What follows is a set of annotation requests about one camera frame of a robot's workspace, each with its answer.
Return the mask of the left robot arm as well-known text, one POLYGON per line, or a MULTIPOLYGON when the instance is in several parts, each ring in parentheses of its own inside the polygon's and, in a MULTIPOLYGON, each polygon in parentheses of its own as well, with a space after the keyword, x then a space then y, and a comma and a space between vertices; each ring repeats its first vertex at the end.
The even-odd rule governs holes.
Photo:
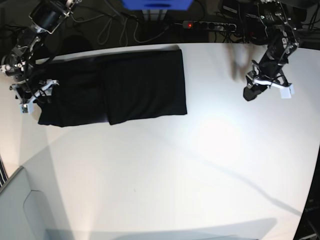
POLYGON ((257 4, 257 13, 266 34, 267 49, 258 62, 251 62, 252 70, 245 76, 247 85, 243 93, 257 96, 274 87, 292 95, 293 84, 288 82, 283 67, 299 47, 299 41, 291 19, 287 17, 287 8, 276 0, 261 1, 257 4))

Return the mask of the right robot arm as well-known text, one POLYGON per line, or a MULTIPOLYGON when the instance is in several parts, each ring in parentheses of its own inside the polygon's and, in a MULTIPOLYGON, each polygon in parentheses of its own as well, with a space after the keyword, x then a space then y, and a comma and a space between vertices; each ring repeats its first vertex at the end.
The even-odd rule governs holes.
MULTIPOLYGON (((178 23, 185 29, 195 29, 201 31, 222 32, 238 35, 240 40, 250 42, 255 45, 264 45, 267 43, 267 33, 263 32, 262 21, 264 16, 260 16, 256 22, 250 22, 247 19, 245 8, 249 4, 239 5, 239 17, 235 21, 231 18, 225 18, 223 21, 210 22, 187 21, 178 23)), ((42 48, 47 36, 55 32, 60 32, 60 26, 73 18, 74 11, 78 8, 85 9, 79 0, 41 0, 29 14, 31 25, 28 27, 19 26, 16 36, 16 42, 10 52, 1 60, 1 71, 14 80, 10 86, 14 90, 16 98, 20 100, 22 107, 33 104, 34 101, 41 102, 50 94, 48 90, 58 84, 56 80, 37 81, 34 76, 58 55, 61 50, 62 42, 55 52, 51 53, 49 58, 41 64, 37 64, 33 59, 35 52, 42 48)))

